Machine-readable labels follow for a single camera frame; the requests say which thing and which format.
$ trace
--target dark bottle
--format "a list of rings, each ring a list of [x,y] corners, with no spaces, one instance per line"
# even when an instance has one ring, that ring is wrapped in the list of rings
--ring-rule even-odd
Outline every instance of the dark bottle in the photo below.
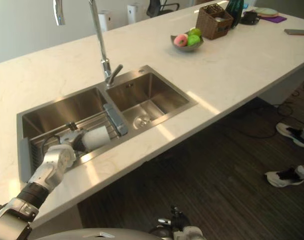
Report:
[[[244,0],[229,1],[226,7],[226,12],[228,12],[229,15],[231,15],[234,18],[231,28],[236,27],[237,24],[240,22],[242,17],[243,6],[244,6]]]

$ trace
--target smartphone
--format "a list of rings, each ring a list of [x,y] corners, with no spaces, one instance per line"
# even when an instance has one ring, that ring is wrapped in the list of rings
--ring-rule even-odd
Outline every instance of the smartphone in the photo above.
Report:
[[[284,30],[288,35],[302,35],[304,36],[303,29],[285,29]]]

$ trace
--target kitchen island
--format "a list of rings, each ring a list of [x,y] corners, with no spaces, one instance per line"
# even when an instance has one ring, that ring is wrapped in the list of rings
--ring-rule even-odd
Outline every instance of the kitchen island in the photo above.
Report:
[[[304,29],[304,20],[284,14],[284,22],[238,25],[224,37],[204,39],[195,52],[177,51],[170,35],[194,27],[199,7],[103,34],[112,69],[123,64],[122,74],[149,65],[198,104],[68,171],[33,227],[304,69],[304,36],[284,32]],[[16,114],[102,81],[96,36],[0,63],[0,204],[24,186],[18,177]]]

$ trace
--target pink fruit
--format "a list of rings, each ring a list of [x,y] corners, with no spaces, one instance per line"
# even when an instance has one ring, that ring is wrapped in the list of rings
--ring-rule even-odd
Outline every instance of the pink fruit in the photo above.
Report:
[[[179,46],[179,47],[184,47],[187,44],[187,37],[184,34],[179,34],[175,39],[174,39],[174,44]]]

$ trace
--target sneaker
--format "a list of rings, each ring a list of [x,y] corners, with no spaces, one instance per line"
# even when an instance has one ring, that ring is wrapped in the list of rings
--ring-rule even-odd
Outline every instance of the sneaker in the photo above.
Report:
[[[299,185],[303,183],[303,179],[295,172],[295,168],[290,168],[286,171],[269,171],[265,173],[267,181],[277,187],[283,188],[288,185]]]
[[[304,138],[301,137],[303,130],[292,128],[281,122],[276,125],[276,129],[281,135],[293,139],[295,144],[304,148]]]

